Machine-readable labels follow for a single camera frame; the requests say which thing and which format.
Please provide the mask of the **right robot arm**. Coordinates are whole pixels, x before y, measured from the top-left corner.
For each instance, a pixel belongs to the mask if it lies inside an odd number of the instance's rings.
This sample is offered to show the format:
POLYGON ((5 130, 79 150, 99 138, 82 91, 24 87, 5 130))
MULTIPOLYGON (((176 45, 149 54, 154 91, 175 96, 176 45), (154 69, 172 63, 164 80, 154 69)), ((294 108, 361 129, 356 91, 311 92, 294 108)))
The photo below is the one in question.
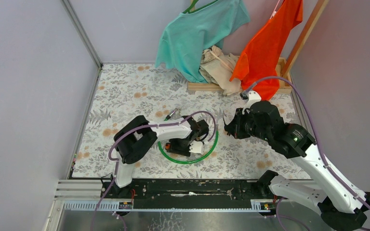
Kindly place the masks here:
POLYGON ((320 187, 313 189, 268 170, 258 180, 261 197, 291 199, 316 212, 336 231, 362 228, 370 207, 370 192, 356 187, 326 157, 322 158, 314 137, 301 125, 284 122, 275 105, 259 101, 250 108, 238 108, 224 129, 235 139, 255 137, 266 141, 274 151, 299 165, 320 187))

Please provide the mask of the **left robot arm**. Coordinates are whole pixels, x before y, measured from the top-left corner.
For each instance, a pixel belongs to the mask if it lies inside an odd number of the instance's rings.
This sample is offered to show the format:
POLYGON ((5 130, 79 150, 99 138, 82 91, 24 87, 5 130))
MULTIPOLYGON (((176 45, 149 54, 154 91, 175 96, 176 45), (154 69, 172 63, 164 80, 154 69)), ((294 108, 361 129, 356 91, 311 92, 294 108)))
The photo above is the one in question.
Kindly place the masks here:
POLYGON ((161 123, 149 121, 143 115, 135 117, 114 136, 111 151, 117 151, 117 156, 109 153, 110 160, 117 161, 112 192, 119 198, 130 193, 134 165, 155 143, 167 141, 163 151, 190 157, 204 153, 203 140, 209 130, 205 120, 196 121, 192 116, 161 123))

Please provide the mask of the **orange t-shirt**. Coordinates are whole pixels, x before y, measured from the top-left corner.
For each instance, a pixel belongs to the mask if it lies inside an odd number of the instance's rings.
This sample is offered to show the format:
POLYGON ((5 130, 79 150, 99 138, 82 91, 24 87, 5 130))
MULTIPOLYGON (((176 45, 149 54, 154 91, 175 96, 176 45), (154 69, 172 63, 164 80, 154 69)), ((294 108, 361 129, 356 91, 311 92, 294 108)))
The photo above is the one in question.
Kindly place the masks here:
POLYGON ((242 51, 231 80, 248 89, 254 82, 276 76, 276 66, 290 31, 303 21, 302 0, 285 0, 242 51))

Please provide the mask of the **teal t-shirt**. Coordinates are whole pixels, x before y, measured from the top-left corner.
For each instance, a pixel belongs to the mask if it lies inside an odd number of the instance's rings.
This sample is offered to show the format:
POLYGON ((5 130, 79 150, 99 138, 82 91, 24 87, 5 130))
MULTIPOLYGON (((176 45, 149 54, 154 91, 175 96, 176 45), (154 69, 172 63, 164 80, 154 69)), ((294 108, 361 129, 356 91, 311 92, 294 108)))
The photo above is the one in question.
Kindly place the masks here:
POLYGON ((204 50, 222 48, 224 38, 250 22, 241 0, 215 0, 190 13, 181 13, 163 30, 155 67, 175 68, 193 83, 206 83, 199 67, 204 50))

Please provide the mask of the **floral table mat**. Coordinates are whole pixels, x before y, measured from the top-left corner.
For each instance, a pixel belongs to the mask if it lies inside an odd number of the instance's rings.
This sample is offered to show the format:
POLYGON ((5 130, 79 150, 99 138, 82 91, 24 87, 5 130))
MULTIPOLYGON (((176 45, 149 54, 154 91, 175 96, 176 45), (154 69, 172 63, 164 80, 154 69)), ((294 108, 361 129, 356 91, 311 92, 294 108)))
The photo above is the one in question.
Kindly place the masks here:
POLYGON ((193 114, 195 120, 211 124, 215 119, 219 140, 202 161, 188 164, 177 154, 165 157, 158 146, 134 165, 135 178, 257 179, 272 170, 286 178, 309 176, 291 160, 274 152, 266 142, 228 136, 235 110, 244 105, 238 94, 189 91, 187 80, 176 70, 150 64, 107 64, 103 67, 87 125, 76 154, 72 177, 99 178, 110 174, 115 162, 108 159, 114 135, 138 115, 160 122, 173 109, 174 117, 193 114))

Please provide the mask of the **beige cloth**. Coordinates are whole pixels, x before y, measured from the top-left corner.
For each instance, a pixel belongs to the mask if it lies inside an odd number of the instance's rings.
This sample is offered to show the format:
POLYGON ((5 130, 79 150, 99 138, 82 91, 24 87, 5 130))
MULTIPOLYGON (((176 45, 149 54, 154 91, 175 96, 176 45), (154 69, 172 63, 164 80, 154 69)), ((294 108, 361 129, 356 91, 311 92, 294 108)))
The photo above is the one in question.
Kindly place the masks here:
POLYGON ((199 73, 208 83, 219 85, 224 95, 231 95, 241 91, 241 81, 231 80, 239 56, 225 55, 222 50, 213 45, 202 52, 199 73))

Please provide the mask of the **orange black padlock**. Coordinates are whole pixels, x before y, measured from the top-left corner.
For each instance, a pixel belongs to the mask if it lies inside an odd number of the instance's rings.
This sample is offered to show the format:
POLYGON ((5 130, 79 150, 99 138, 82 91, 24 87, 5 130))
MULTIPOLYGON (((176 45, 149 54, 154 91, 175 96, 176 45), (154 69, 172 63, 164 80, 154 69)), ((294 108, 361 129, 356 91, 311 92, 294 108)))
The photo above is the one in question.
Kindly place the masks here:
POLYGON ((170 143, 166 143, 166 144, 165 144, 165 150, 166 150, 167 152, 170 152, 170 151, 171 151, 171 144, 170 144, 170 143))

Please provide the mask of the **green clothes hanger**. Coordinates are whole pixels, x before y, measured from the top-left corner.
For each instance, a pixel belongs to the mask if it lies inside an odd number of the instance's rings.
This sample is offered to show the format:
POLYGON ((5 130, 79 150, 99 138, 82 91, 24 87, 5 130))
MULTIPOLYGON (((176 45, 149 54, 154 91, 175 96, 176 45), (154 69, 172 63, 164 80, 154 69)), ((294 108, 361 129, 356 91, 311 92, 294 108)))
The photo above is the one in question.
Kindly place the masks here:
POLYGON ((198 3, 198 0, 192 0, 191 3, 190 3, 190 6, 183 11, 183 14, 190 14, 190 13, 200 11, 200 10, 206 8, 206 7, 209 7, 210 5, 212 5, 216 2, 217 2, 217 0, 214 0, 210 3, 208 3, 208 4, 205 4, 204 6, 201 6, 201 7, 197 8, 196 4, 198 3))

